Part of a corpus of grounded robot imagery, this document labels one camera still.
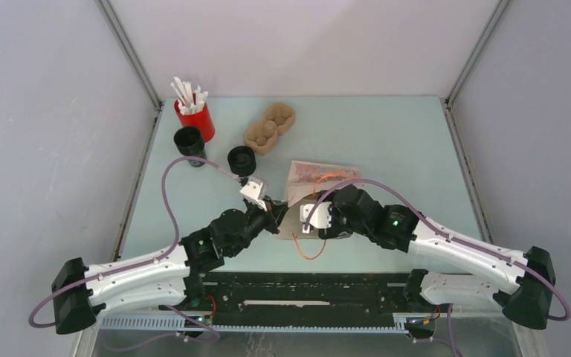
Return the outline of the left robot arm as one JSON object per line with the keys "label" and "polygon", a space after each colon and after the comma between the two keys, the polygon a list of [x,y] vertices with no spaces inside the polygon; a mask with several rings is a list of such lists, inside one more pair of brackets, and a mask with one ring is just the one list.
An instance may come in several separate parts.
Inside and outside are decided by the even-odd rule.
{"label": "left robot arm", "polygon": [[55,331],[84,330],[115,312],[154,306],[198,309],[206,292],[201,275],[248,248],[263,231],[278,234],[286,202],[266,200],[265,208],[246,202],[168,248],[114,263],[85,265],[78,257],[63,264],[51,284]]}

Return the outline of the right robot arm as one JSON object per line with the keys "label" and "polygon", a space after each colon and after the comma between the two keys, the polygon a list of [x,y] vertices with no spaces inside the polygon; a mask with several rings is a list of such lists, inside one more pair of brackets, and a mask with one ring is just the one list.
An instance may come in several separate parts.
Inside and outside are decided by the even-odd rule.
{"label": "right robot arm", "polygon": [[407,308],[421,311],[429,304],[497,306],[505,317],[530,329],[546,329],[556,276],[550,253],[537,246],[522,252],[476,241],[426,217],[406,199],[381,205],[357,179],[322,192],[314,204],[300,209],[303,231],[321,239],[360,234],[377,246],[432,257],[462,269],[461,275],[413,272],[406,286]]}

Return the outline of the beige paper bag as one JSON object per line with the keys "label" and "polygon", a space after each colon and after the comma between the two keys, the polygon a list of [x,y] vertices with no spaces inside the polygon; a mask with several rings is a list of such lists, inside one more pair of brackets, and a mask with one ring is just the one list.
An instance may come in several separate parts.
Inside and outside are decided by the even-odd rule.
{"label": "beige paper bag", "polygon": [[300,245],[302,239],[317,239],[320,229],[313,228],[309,234],[302,232],[300,206],[315,204],[323,191],[350,179],[360,179],[361,171],[357,167],[334,164],[320,164],[307,161],[292,161],[286,180],[286,201],[288,211],[280,225],[277,239],[294,242],[298,254],[305,260],[315,260],[324,252],[324,242],[315,255],[308,255]]}

